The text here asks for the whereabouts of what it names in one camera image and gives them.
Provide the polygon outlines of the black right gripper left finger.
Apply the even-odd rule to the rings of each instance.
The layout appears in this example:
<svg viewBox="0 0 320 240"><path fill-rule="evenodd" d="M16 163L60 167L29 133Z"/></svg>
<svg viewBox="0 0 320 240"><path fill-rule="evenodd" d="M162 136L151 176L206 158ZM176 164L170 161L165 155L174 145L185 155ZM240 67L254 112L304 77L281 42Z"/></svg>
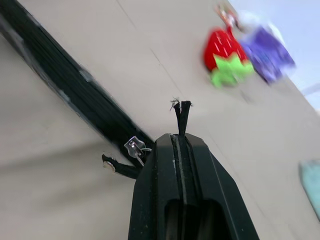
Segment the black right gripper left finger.
<svg viewBox="0 0 320 240"><path fill-rule="evenodd" d="M184 201L177 169L177 141L184 137L166 133L155 141L134 184L128 239L184 238Z"/></svg>

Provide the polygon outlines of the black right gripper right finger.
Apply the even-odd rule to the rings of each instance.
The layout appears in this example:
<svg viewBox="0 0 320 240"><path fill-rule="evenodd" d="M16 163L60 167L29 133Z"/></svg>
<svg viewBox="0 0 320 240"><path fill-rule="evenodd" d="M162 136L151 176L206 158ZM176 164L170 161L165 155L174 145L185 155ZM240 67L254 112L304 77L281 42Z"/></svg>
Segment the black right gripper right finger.
<svg viewBox="0 0 320 240"><path fill-rule="evenodd" d="M258 240L259 236L239 188L203 139L186 134L201 198L212 206L214 240Z"/></svg>

